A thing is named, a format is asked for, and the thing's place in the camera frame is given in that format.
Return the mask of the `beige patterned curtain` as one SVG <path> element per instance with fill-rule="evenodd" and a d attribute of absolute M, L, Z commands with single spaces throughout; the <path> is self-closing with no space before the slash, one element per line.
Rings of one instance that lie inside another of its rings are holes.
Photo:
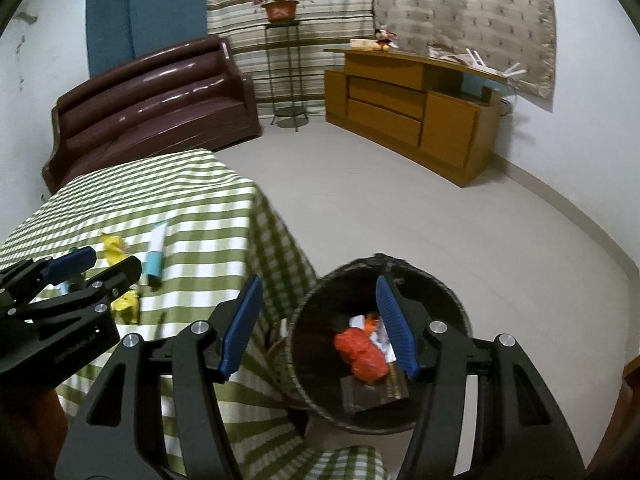
<path fill-rule="evenodd" d="M 373 0 L 373 15 L 400 50 L 447 61 L 481 58 L 513 72 L 521 92 L 553 98 L 553 0 Z"/>

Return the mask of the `green checkered tablecloth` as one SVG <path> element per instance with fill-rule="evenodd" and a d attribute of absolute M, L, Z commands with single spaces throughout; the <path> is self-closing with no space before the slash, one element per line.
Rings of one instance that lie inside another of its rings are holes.
<path fill-rule="evenodd" d="M 265 338 L 316 280 L 314 269 L 269 200 L 251 180 L 204 150 L 107 168 L 63 186 L 2 244 L 1 261 L 58 257 L 91 246 L 105 268 L 105 240 L 120 238 L 144 258 L 153 229 L 167 228 L 160 288 L 141 286 L 136 314 L 119 313 L 119 333 L 160 339 L 207 318 L 262 278 L 265 305 L 240 369 L 216 390 L 234 455 L 247 479 L 319 479 L 331 456 L 296 434 L 270 377 Z"/>

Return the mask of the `white paper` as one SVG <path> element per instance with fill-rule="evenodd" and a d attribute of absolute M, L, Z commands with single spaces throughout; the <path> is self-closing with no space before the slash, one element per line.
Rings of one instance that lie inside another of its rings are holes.
<path fill-rule="evenodd" d="M 358 330 L 366 329 L 366 317 L 362 314 L 353 316 L 348 321 L 350 328 L 358 328 Z"/>

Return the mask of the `dark red leather sofa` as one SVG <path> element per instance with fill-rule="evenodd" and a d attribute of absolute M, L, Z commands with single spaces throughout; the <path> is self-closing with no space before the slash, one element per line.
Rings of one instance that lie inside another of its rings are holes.
<path fill-rule="evenodd" d="M 227 38 L 164 47 L 92 77 L 51 110 L 50 193 L 90 172 L 194 148 L 216 151 L 262 133 L 254 82 Z"/>

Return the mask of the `orange wrapper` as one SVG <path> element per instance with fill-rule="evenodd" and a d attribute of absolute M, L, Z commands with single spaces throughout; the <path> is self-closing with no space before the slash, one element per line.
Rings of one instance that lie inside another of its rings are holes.
<path fill-rule="evenodd" d="M 378 330 L 378 322 L 380 322 L 380 317 L 375 313 L 369 313 L 364 318 L 363 330 L 370 337 Z"/>

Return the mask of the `white teal tube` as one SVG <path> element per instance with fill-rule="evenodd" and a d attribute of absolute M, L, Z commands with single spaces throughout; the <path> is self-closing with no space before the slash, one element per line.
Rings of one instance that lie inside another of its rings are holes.
<path fill-rule="evenodd" d="M 148 250 L 145 254 L 143 274 L 146 284 L 152 289 L 159 289 L 163 279 L 163 262 L 167 222 L 154 226 L 151 230 Z"/>

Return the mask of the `black metal plant stand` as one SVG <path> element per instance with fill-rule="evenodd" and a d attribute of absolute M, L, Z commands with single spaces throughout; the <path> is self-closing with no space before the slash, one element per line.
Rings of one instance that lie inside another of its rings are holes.
<path fill-rule="evenodd" d="M 299 132 L 309 122 L 299 25 L 300 21 L 293 18 L 264 26 L 270 125 L 294 132 Z"/>

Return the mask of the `brown wooden door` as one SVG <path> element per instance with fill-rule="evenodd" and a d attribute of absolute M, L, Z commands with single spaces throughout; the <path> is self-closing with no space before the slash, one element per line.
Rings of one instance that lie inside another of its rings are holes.
<path fill-rule="evenodd" d="M 587 479 L 639 478 L 639 357 L 624 368 L 622 386 Z"/>

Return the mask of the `black lined wicker trash bin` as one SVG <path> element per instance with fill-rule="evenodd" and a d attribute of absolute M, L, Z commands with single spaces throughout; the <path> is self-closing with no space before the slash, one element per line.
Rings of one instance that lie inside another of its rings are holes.
<path fill-rule="evenodd" d="M 383 273 L 434 320 L 472 332 L 456 294 L 405 260 L 375 254 L 320 278 L 288 324 L 288 369 L 308 410 L 354 434 L 411 429 L 423 393 L 400 369 L 378 313 L 375 285 Z"/>

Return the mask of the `black cardboard box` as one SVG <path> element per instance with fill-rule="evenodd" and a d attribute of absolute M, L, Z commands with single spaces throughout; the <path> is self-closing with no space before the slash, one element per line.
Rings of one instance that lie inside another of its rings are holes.
<path fill-rule="evenodd" d="M 343 410 L 347 414 L 408 399 L 406 374 L 393 362 L 388 366 L 388 374 L 373 384 L 363 382 L 354 375 L 346 376 L 341 379 L 341 395 Z"/>

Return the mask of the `yellow snack wrapper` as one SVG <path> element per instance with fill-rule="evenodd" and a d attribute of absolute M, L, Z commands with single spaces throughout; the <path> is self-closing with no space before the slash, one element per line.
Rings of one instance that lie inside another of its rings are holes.
<path fill-rule="evenodd" d="M 130 251 L 124 240 L 113 234 L 102 233 L 100 236 L 103 244 L 103 255 L 110 270 L 122 272 L 125 268 L 122 263 L 130 256 Z M 121 289 L 114 292 L 114 300 L 111 309 L 117 322 L 126 325 L 138 325 L 140 323 L 140 295 L 138 284 L 131 284 L 127 290 Z"/>

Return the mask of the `wooden TV cabinet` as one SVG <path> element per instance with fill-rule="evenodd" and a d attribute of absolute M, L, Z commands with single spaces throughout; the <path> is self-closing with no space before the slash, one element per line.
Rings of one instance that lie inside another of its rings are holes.
<path fill-rule="evenodd" d="M 488 167 L 500 126 L 503 74 L 409 53 L 340 49 L 324 72 L 326 121 L 464 188 Z"/>

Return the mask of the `red plastic bag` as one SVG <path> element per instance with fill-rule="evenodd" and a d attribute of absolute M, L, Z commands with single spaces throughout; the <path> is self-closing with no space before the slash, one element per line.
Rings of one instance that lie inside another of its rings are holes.
<path fill-rule="evenodd" d="M 351 327 L 335 335 L 333 344 L 360 382 L 374 384 L 388 375 L 384 354 L 361 328 Z"/>

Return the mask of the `patterned stool under bin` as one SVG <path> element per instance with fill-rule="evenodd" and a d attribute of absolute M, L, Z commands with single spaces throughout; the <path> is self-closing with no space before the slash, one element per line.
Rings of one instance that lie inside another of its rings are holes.
<path fill-rule="evenodd" d="M 286 354 L 286 344 L 288 343 L 288 319 L 280 318 L 279 321 L 271 324 L 265 336 L 265 349 L 267 361 L 272 374 L 281 377 L 288 374 L 288 355 Z"/>

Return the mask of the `tissue box on cabinet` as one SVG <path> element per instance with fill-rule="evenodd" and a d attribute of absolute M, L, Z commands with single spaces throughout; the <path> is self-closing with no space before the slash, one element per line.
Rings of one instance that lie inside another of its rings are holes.
<path fill-rule="evenodd" d="M 380 45 L 374 39 L 352 38 L 349 40 L 349 47 L 354 50 L 377 51 Z"/>

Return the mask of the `blue curtain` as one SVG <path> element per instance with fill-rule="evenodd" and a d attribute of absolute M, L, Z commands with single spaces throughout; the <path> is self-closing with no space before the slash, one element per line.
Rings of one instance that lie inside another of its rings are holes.
<path fill-rule="evenodd" d="M 206 0 L 86 0 L 90 76 L 207 34 Z"/>

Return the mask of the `potted plant terracotta pot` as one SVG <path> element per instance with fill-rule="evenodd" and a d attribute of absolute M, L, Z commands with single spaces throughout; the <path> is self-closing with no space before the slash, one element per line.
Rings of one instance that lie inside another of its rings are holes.
<path fill-rule="evenodd" d="M 256 9 L 265 11 L 269 24 L 284 24 L 296 19 L 299 3 L 312 0 L 252 0 Z"/>

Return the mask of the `Mickey Mouse plush toy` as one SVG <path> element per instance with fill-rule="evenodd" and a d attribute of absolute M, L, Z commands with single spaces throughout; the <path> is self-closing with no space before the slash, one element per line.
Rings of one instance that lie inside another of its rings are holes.
<path fill-rule="evenodd" d="M 389 30 L 378 28 L 374 32 L 374 39 L 376 42 L 376 50 L 390 52 L 390 50 L 398 48 L 396 35 Z"/>

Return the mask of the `striped green curtain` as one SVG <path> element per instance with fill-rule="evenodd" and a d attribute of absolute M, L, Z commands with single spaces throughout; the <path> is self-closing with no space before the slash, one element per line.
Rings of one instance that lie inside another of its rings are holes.
<path fill-rule="evenodd" d="M 253 78 L 262 117 L 292 104 L 322 112 L 324 73 L 343 65 L 336 49 L 373 30 L 372 0 L 206 0 L 206 18 Z"/>

